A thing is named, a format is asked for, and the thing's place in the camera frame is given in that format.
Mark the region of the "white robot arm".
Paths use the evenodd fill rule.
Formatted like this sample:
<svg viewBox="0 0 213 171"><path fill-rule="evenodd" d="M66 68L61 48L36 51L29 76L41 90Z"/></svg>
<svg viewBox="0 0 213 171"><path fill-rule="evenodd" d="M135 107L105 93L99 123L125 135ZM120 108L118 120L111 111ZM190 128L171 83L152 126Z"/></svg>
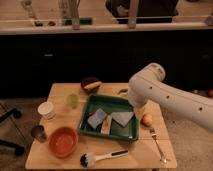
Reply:
<svg viewBox="0 0 213 171"><path fill-rule="evenodd" d="M213 132L213 100L163 83L164 68L150 63L129 80L127 99L133 107L152 100Z"/></svg>

